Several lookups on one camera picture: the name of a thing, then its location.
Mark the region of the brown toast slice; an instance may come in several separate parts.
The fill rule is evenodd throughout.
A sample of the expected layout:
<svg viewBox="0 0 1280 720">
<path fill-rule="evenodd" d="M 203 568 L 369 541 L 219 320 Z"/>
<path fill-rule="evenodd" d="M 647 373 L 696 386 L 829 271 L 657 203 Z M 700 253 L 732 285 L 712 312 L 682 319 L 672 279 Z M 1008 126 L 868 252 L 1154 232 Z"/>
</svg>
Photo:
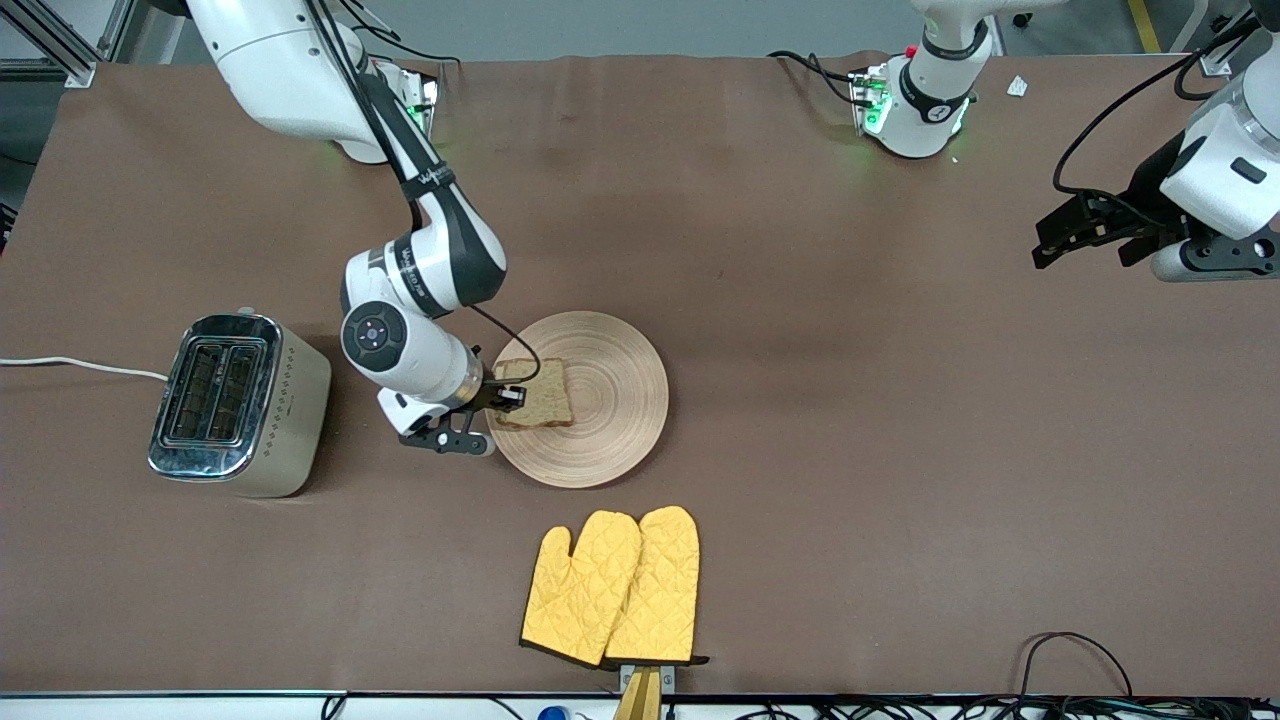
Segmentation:
<svg viewBox="0 0 1280 720">
<path fill-rule="evenodd" d="M 525 396 L 518 409 L 490 410 L 488 419 L 492 424 L 518 430 L 573 424 L 564 361 L 545 357 L 538 373 L 534 373 L 535 366 L 531 359 L 509 359 L 495 365 L 494 373 L 503 380 L 503 389 L 524 388 Z"/>
</svg>

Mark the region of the round wooden plate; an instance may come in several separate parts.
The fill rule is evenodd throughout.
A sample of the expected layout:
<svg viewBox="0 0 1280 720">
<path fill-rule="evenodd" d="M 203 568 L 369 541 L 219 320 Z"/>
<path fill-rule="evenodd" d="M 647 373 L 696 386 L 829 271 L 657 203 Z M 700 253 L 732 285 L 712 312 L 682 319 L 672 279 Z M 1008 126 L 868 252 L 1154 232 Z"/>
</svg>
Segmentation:
<svg viewBox="0 0 1280 720">
<path fill-rule="evenodd" d="M 526 477 L 563 489 L 620 479 L 657 446 L 669 409 L 666 366 L 650 340 L 604 313 L 568 311 L 543 318 L 511 341 L 498 361 L 561 357 L 571 427 L 513 429 L 486 423 L 498 450 Z"/>
</svg>

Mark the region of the chrome two-slot toaster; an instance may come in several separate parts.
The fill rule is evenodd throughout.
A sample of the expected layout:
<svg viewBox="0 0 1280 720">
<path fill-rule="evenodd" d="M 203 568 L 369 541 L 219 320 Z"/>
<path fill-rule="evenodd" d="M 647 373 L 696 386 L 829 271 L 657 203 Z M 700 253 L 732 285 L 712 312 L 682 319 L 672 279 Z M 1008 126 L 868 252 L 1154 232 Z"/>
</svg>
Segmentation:
<svg viewBox="0 0 1280 720">
<path fill-rule="evenodd" d="M 256 313 L 200 318 L 182 336 L 148 442 L 168 480 L 241 498 L 284 498 L 307 483 L 332 365 Z"/>
</svg>

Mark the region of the yellow quilted oven mitt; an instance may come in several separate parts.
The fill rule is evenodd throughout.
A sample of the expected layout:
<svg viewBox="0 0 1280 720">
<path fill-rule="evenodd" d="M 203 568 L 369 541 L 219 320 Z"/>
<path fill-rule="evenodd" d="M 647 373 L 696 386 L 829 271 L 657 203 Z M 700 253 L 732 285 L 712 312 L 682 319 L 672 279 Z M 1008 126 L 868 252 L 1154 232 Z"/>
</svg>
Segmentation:
<svg viewBox="0 0 1280 720">
<path fill-rule="evenodd" d="M 605 647 L 609 664 L 698 666 L 694 652 L 701 544 L 684 507 L 655 509 L 639 523 L 641 552 Z"/>
<path fill-rule="evenodd" d="M 550 528 L 540 541 L 518 643 L 584 667 L 599 667 L 641 553 L 637 520 L 595 511 L 573 534 Z"/>
</svg>

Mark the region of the brown table cover sheet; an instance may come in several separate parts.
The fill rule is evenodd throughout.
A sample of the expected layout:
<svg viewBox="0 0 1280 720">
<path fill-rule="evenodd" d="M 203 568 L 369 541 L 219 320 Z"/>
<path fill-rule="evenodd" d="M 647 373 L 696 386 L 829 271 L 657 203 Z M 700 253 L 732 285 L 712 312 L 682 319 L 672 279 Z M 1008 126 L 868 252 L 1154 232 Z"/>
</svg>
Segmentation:
<svg viewBox="0 0 1280 720">
<path fill-rule="evenodd" d="M 0 368 L 0 691 L 596 691 L 518 646 L 538 544 L 681 505 L 686 692 L 1004 693 L 1079 632 L 1142 694 L 1280 694 L 1280 281 L 1030 261 L 1062 147 L 1160 65 L 1000 58 L 928 161 L 777 61 L 451 69 L 433 137 L 507 250 L 490 311 L 620 316 L 668 372 L 654 451 L 593 491 L 399 445 L 343 357 L 343 266 L 410 223 L 389 170 L 264 129 L 214 67 L 101 67 L 0 256 L 0 357 L 166 372 L 251 306 L 332 396 L 308 488 L 252 501 L 148 468 L 159 382 Z"/>
</svg>

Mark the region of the yellow wooden stick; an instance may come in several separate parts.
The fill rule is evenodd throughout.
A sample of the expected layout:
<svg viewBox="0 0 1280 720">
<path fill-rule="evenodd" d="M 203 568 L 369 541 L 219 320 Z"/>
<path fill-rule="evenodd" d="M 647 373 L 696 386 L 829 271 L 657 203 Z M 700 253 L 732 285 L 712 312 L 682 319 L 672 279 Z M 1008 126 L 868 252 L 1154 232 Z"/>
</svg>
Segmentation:
<svg viewBox="0 0 1280 720">
<path fill-rule="evenodd" d="M 664 682 L 662 666 L 623 665 L 622 688 L 612 720 L 660 720 Z"/>
</svg>

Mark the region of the metal connector bracket green light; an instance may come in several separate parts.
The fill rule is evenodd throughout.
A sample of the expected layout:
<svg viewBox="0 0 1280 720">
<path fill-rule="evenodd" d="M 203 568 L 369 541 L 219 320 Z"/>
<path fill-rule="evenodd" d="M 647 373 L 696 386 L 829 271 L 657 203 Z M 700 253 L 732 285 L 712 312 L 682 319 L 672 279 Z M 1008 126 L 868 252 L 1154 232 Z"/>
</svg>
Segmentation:
<svg viewBox="0 0 1280 720">
<path fill-rule="evenodd" d="M 861 136 L 878 135 L 893 99 L 890 92 L 890 65 L 881 63 L 847 74 L 852 118 Z"/>
<path fill-rule="evenodd" d="M 410 118 L 430 138 L 436 104 L 440 95 L 439 78 L 397 65 L 388 59 L 374 58 L 372 65 L 389 88 L 397 95 Z"/>
</svg>

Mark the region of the aluminium frame profile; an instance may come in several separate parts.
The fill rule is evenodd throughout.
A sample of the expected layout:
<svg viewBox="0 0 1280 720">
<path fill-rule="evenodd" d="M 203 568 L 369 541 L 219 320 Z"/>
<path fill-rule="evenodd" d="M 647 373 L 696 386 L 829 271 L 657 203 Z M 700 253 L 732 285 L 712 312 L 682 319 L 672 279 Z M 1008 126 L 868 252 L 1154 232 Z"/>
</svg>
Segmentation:
<svg viewBox="0 0 1280 720">
<path fill-rule="evenodd" d="M 0 76 L 90 86 L 115 61 L 137 0 L 0 0 Z"/>
</svg>

